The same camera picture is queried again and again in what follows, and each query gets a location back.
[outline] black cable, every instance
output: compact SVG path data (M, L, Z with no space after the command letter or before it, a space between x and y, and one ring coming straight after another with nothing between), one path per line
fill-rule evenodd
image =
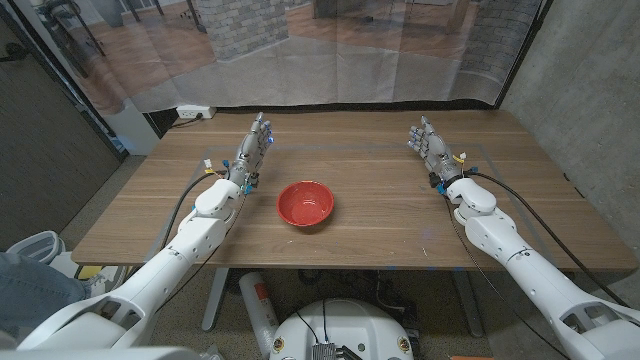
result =
M185 122L180 123L180 124L173 124L173 125L171 125L171 127L169 129L180 128L180 127L182 127L184 125L191 124L191 123L196 122L196 121L198 121L200 119L202 119L202 113L198 113L198 115L196 115L195 118L193 118L193 119L191 119L189 121L185 121Z
M567 360L570 360L567 355L565 355L562 351L560 351L560 349L555 347L552 343L549 342L549 340L547 340L544 336L542 336L539 332L537 332L531 325L529 325L529 323L522 316L520 316L520 314L518 314L518 312L511 306L511 304L509 304L507 299L505 299L502 296L502 294L500 294L498 289L496 289L496 287L493 285L491 280L489 280L489 278L484 273L484 271L482 271L482 269L480 268L480 265L478 264L478 262L476 261L475 257L473 256L473 254L471 254L471 251L467 247L467 244L462 239L462 235L460 235L460 232L458 231L458 227L456 226L455 220L453 220L453 215L451 214L451 207L449 206L449 200L446 197L444 197L444 201L447 204L447 209L449 209L449 219L451 219L451 225L453 226L453 230L456 231L456 235L458 235L458 239L460 239L460 242L462 243L462 246L464 246L464 249L467 251L467 254L471 258L471 261L473 261L473 263L476 266L476 268L478 269L478 271L480 271L480 274L482 274L482 276L487 281L489 286L493 289L493 291L496 293L496 295L498 295L500 300L502 300L504 302L504 304L507 306L507 308L509 308L509 310L511 310L513 315L515 315L515 317L517 317L520 321L522 321L522 323L525 324L529 328L529 330L531 330L534 334L536 334L536 336L539 337L540 340L544 341L547 345L549 345L553 350L555 350L562 357L564 357Z
M180 210L180 206L182 205L182 202L184 201L184 199L187 197L187 194L189 193L189 191L191 191L191 189L193 189L194 186L196 186L200 181L208 178L211 175L214 175L214 173L207 173L207 174L202 175L201 177L196 179L196 181L194 181L191 185L189 185L189 187L187 187L184 190L184 192L180 196L180 199L178 200L178 203L176 204L175 208L173 209L173 213L171 214L171 220L169 221L169 225L167 227L167 231L164 234L164 238L162 240L162 246L160 246L160 250L164 249L165 246L167 246L167 241L169 239L169 234L171 234L171 228L173 227L173 223L176 221L176 216L178 216L178 210ZM140 268L141 268L141 266L136 266L133 269L131 269L129 274L127 274L127 276L124 278L124 282L127 282L127 280L131 279L131 277L133 275L135 275L135 273L138 272L138 270L140 270Z
M313 333L313 337L316 338L316 344L320 344L320 341L318 341L318 335L316 335L316 332L313 331L313 329L311 328L311 325L309 325L308 322L304 321L304 319L302 318L302 316L300 316L300 313L296 311L296 314L298 314L298 317L300 318L300 320L302 320L302 322L307 325L307 327L309 328L309 330L311 330L311 332Z
M247 199L247 197L245 196L244 199L242 200L242 204L240 204L240 208L238 209L238 212L236 214L236 217L233 219L233 222L231 223L231 226L229 226L229 230L227 230L227 233L225 234L225 236L227 236L229 234L229 232L231 231L231 229L233 228L233 225L236 223L236 220L238 219L238 216L240 215L240 211L242 210L242 207L244 206L244 202ZM207 259L200 264L200 266L196 269L196 271L193 273L193 275L191 275L187 281L184 282L184 284L182 284L182 286L180 286L178 288L178 290L176 290L167 300L165 300L162 305L160 305L160 307L158 307L158 310L156 310L156 314L158 312L160 312L160 310L169 303L169 301L171 301L176 295L178 295L178 293L180 291L182 291L182 289L184 289L185 286L187 286L187 284L189 284L189 282L196 276L198 275L198 273L200 272L200 270L202 270L202 268L207 264L207 262L209 262L209 260L211 259L211 257L213 257L213 254L216 253L216 251L218 251L218 249L220 248L220 246L218 246L217 248L213 249L213 251L211 252L211 255L209 255L209 257L207 257Z
M323 322L323 326L324 326L324 341L327 342L327 344L329 343L329 335L327 335L327 313L324 310L324 300L322 299L322 322Z
M549 233L549 235L551 235L551 237L553 238L553 240L555 240L555 242L558 244L558 246L560 246L560 248L567 254L569 255L569 257L571 258L571 260L573 260L574 263L576 263L576 265L578 265L578 267L584 271L585 274L587 274L587 276L594 282L596 283L596 285L598 285L598 287L600 287L600 289L602 289L602 291L604 291L605 293L607 293L607 295L611 296L611 298L613 300L615 300L615 302L617 302L618 304L625 306L625 307L629 307L629 305L622 300L618 295L616 295L613 291L611 291L611 289L609 289L609 287L607 287L607 285L603 284L600 280L598 280L595 275L591 272L591 270L589 270L572 252L571 250L569 250L569 248L562 242L562 240L560 240L560 238L553 232L553 230L551 230L551 228L544 222L544 220L542 220L542 218L540 217L540 215L538 215L538 213L535 212L535 210L533 210L533 208L531 207L531 205L529 205L529 203L527 203L527 201L520 196L520 194L518 194L515 190L513 190L512 188L510 188L509 186L507 186L506 184L504 184L503 182L496 180L494 178L492 178L489 175L485 175L479 172L475 172L475 171L465 171L464 172L465 175L467 176L480 176L482 178L485 178L489 181L492 181L498 185L500 185L501 187L503 187L505 190L507 190L508 192L510 192L513 196L515 196L521 203L522 205L524 205L524 207L527 208L527 210L529 210L529 212L531 213L531 215L533 215L534 218L536 218L536 220L538 220L538 222L540 223L540 225L542 225L542 227L547 231L547 233Z
M191 185L189 185L189 187L187 187L184 190L184 192L180 196L180 199L178 200L178 203L176 204L176 207L173 209L173 214L171 214L171 220L169 221L169 225L167 226L167 231L165 232L164 238L162 239L162 245L160 246L160 250L164 249L164 247L167 246L167 241L169 240L169 234L171 234L171 228L173 227L173 223L176 221L176 216L178 216L178 210L180 210L180 206L182 205L182 202L184 201L184 199L187 197L187 194L189 194L189 191L191 191L191 189L193 189L196 185L198 185L200 181L212 175L215 175L215 173L207 173L200 176L194 182L192 182Z

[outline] wooden table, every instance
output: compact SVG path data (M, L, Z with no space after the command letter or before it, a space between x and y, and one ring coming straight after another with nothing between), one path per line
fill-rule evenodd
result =
M475 269L444 200L428 185L422 160L405 146L409 127L420 124L421 114L267 113L276 142L264 159L260 185L210 263L231 268ZM455 153L467 153L467 166L478 166L520 192L587 267L636 268L631 251L511 114L425 114ZM73 260L136 265L148 259L181 192L202 173L201 159L210 157L214 164L232 159L254 117L216 114L213 120L169 131L74 250ZM195 187L178 219L211 185L210 179ZM279 192L298 180L322 182L335 195L334 213L314 230L284 223L275 209ZM534 248L561 269L577 268L504 190L476 181L496 195ZM483 268L501 269L495 260L473 252Z

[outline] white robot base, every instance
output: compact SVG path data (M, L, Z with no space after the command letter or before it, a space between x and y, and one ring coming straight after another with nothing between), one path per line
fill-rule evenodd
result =
M274 338L271 360L413 359L402 326L379 308L353 299L310 304L285 320Z

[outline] red bowl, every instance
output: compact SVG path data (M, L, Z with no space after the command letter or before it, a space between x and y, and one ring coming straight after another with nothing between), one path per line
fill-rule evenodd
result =
M333 210L333 194L315 181L293 183L278 195L278 215L295 226L311 226L322 222Z

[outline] door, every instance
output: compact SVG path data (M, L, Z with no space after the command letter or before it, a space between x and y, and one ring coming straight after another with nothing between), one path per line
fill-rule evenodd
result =
M0 57L28 48L5 21ZM33 54L0 62L0 151L0 251L60 232L120 164Z

